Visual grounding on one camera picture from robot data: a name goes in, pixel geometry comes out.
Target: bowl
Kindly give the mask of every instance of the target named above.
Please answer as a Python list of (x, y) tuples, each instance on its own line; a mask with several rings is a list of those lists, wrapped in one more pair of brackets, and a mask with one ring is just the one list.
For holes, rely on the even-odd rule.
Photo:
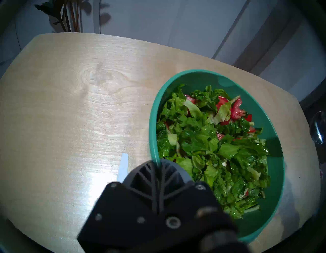
[(213, 89), (224, 89), (231, 98), (241, 95), (243, 101), (242, 109), (253, 115), (255, 126), (264, 127), (259, 137), (266, 139), (266, 146), (270, 151), (267, 158), (268, 174), (271, 177), (271, 185), (266, 188), (266, 199), (258, 199), (260, 211), (245, 213), (243, 219), (235, 220), (239, 229), (239, 239), (249, 243), (254, 240), (262, 229), (268, 224), (275, 214), (283, 191), (284, 184), (284, 159), (279, 138), (276, 131), (266, 115), (263, 108), (257, 101), (240, 85), (229, 78), (218, 73), (207, 70), (188, 70), (183, 71), (170, 78), (158, 92), (150, 114), (149, 120), (149, 145), (151, 158), (158, 165), (160, 158), (158, 156), (156, 141), (156, 120), (160, 113), (160, 108), (169, 99), (171, 93), (179, 86), (185, 84), (182, 88), (184, 94), (190, 94), (195, 89), (205, 90), (207, 85)]

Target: plant stem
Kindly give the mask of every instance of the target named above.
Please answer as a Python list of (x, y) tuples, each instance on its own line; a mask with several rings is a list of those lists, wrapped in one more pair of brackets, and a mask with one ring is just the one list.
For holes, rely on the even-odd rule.
[(64, 31), (64, 32), (67, 32), (67, 30), (66, 30), (66, 28), (65, 28), (65, 25), (64, 25), (63, 22), (62, 22), (62, 18), (61, 18), (61, 16), (60, 16), (58, 19), (59, 19), (59, 22), (60, 22), (60, 24), (61, 24), (61, 26), (62, 26), (63, 31)]
[(79, 0), (77, 0), (77, 7), (76, 7), (76, 20), (77, 20), (77, 32), (80, 32), (79, 30)]
[(77, 26), (76, 26), (75, 15), (74, 15), (74, 8), (72, 7), (71, 0), (68, 0), (68, 2), (69, 2), (69, 6), (70, 6), (70, 13), (71, 13), (71, 19), (72, 19), (72, 23), (73, 23), (73, 26), (74, 26), (74, 30), (75, 30), (75, 32), (77, 32)]
[(71, 30), (70, 30), (70, 24), (69, 24), (69, 18), (68, 18), (68, 13), (67, 13), (67, 1), (64, 0), (64, 3), (63, 3), (63, 13), (66, 17), (66, 23), (67, 23), (67, 28), (68, 28), (68, 32), (71, 33)]

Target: salad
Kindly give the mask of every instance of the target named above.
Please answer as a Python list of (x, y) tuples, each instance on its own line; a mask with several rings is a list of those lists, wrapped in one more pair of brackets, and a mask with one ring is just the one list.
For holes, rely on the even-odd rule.
[(174, 161), (194, 181), (205, 181), (234, 219), (259, 209), (270, 185), (263, 128), (240, 108), (240, 96), (223, 89), (183, 94), (181, 84), (164, 104), (156, 124), (160, 158)]

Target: red tomato piece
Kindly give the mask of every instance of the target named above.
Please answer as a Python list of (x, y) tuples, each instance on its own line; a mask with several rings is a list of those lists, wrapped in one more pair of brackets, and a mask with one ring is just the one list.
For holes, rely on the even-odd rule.
[(252, 114), (249, 114), (246, 118), (244, 118), (246, 121), (251, 122), (252, 121)]
[(217, 136), (218, 140), (220, 141), (225, 135), (219, 134), (218, 132), (216, 132), (216, 136)]
[(166, 125), (166, 128), (169, 130), (169, 125), (167, 122), (164, 122), (164, 124)]
[(192, 98), (191, 96), (189, 96), (189, 95), (187, 95), (187, 94), (185, 95), (185, 98), (186, 98), (187, 100), (189, 100), (190, 102), (192, 102), (193, 104), (195, 104), (195, 103), (197, 102), (197, 99)]
[(230, 123), (230, 119), (228, 121), (223, 121), (221, 122), (221, 126), (225, 126), (225, 125), (228, 125)]
[(238, 98), (232, 108), (231, 108), (231, 119), (240, 119), (241, 117), (245, 116), (245, 110), (241, 110), (240, 106), (242, 104), (241, 98)]
[(222, 97), (222, 96), (218, 96), (218, 98), (220, 99), (220, 101), (217, 103), (216, 107), (217, 107), (217, 109), (220, 109), (220, 107), (222, 105), (224, 105), (225, 103), (228, 102), (228, 99), (226, 99), (225, 97)]
[(256, 132), (256, 129), (252, 126), (249, 127), (249, 133), (254, 133)]
[(186, 99), (187, 100), (189, 100), (190, 102), (192, 102), (193, 104), (195, 104), (196, 103), (196, 101), (197, 101), (197, 99), (195, 99), (195, 98), (192, 98), (191, 96), (189, 96), (189, 95), (185, 95), (185, 97), (186, 97)]

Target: wood grain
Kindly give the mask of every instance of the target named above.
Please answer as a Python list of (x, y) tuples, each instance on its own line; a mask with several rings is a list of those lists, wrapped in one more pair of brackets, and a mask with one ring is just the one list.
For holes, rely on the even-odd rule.
[(154, 98), (173, 75), (207, 69), (263, 107), (280, 138), (286, 180), (276, 216), (250, 244), (264, 251), (312, 215), (319, 165), (298, 101), (243, 70), (178, 49), (115, 36), (35, 37), (0, 80), (0, 202), (24, 234), (54, 252), (83, 252), (76, 237), (122, 153), (129, 170), (150, 159)]

